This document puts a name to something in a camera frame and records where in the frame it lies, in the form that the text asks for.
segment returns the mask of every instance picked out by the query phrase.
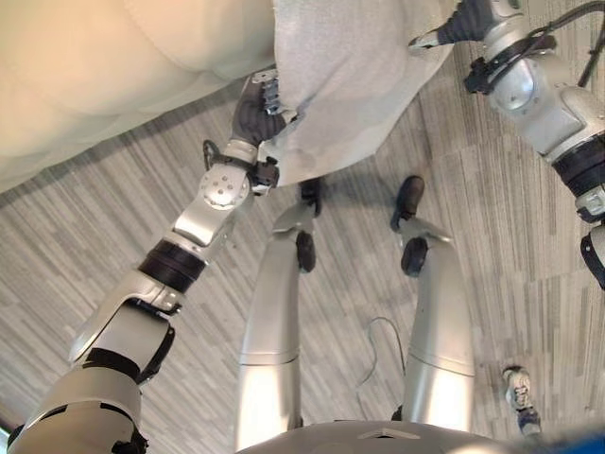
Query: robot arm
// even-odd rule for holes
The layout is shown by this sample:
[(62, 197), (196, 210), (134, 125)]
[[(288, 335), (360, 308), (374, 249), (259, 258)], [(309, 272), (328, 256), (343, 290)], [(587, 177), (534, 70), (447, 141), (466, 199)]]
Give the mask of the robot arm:
[[(484, 43), (486, 57), (473, 63), (467, 89), (489, 96), (492, 106), (515, 123), (557, 170), (576, 197), (578, 214), (589, 223), (605, 222), (605, 107), (570, 79), (548, 33), (597, 11), (605, 12), (605, 2), (589, 2), (529, 33), (518, 0), (464, 0), (446, 24), (410, 43), (411, 48)], [(596, 64), (605, 44), (604, 30), (588, 68)], [(579, 85), (590, 76), (588, 68)], [(605, 288), (605, 225), (582, 240), (581, 252)]]
[(82, 327), (70, 353), (71, 370), (12, 434), (10, 454), (146, 452), (138, 430), (139, 385), (158, 373), (172, 345), (169, 319), (250, 208), (255, 191), (277, 183), (275, 162), (257, 162), (259, 144), (285, 126), (276, 99), (268, 97), (275, 76), (249, 79), (232, 140), (214, 156), (195, 199)]

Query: white cloth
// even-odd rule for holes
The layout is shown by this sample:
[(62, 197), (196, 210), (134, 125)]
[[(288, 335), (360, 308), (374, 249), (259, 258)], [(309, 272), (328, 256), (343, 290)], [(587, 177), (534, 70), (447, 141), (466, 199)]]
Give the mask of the white cloth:
[(450, 0), (0, 0), (0, 192), (273, 62), (280, 184), (375, 153), (448, 49)]
[(0, 192), (273, 63), (271, 0), (0, 0)]
[(300, 118), (264, 146), (280, 162), (281, 185), (374, 154), (451, 51), (407, 50), (414, 36), (445, 22), (455, 7), (449, 0), (274, 5), (280, 98)]

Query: black cable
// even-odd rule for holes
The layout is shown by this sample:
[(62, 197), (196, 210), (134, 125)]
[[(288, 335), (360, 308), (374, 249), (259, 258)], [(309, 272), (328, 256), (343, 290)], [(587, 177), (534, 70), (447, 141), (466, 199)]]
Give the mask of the black cable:
[[(591, 14), (593, 12), (603, 12), (605, 13), (605, 0), (598, 0), (593, 2), (588, 2), (583, 5), (580, 5), (577, 8), (571, 9), (567, 11), (563, 16), (555, 21), (549, 22), (546, 26), (541, 26), (536, 28), (535, 30), (529, 32), (527, 38), (534, 38), (536, 35), (540, 35), (537, 40), (535, 40), (530, 46), (527, 47), (521, 54), (512, 59), (507, 66), (500, 71), (490, 82), (490, 92), (493, 91), (497, 83), (504, 78), (514, 67), (514, 65), (520, 60), (524, 59), (533, 52), (536, 48), (540, 46), (544, 42), (544, 39), (553, 31), (558, 30), (572, 22), (578, 20), (580, 17), (583, 17), (587, 14)], [(586, 64), (584, 71), (582, 73), (581, 78), (579, 79), (578, 86), (585, 87), (588, 83), (590, 77), (593, 75), (596, 64), (598, 63), (598, 58), (603, 48), (605, 47), (605, 18), (603, 18), (603, 25), (601, 27), (601, 32), (599, 34), (599, 38), (596, 41), (596, 46), (594, 49), (590, 51), (591, 59)]]
[(595, 72), (596, 65), (598, 64), (598, 59), (601, 56), (601, 52), (603, 52), (603, 48), (605, 48), (605, 20), (603, 21), (603, 27), (601, 28), (599, 39), (596, 42), (595, 48), (589, 52), (590, 60), (588, 60), (588, 63), (586, 63), (584, 72), (579, 78), (578, 86), (583, 88), (588, 84), (590, 77)]

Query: white sneaker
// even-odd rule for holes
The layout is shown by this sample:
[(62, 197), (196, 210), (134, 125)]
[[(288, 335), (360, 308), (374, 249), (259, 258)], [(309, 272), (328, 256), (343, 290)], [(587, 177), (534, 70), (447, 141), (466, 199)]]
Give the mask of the white sneaker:
[(504, 370), (502, 377), (507, 383), (507, 402), (517, 413), (517, 424), (521, 433), (526, 436), (541, 433), (540, 413), (533, 408), (529, 395), (531, 381), (527, 370), (521, 366), (511, 366)]
[(509, 405), (516, 411), (532, 408), (529, 396), (531, 381), (527, 370), (521, 366), (511, 366), (504, 370), (502, 377), (507, 384), (505, 396)]

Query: beige sofa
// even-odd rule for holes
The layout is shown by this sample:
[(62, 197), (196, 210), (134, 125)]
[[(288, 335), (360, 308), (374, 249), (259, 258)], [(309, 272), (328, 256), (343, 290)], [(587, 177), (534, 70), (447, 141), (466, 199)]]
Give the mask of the beige sofa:
[(0, 192), (273, 62), (271, 0), (0, 0)]

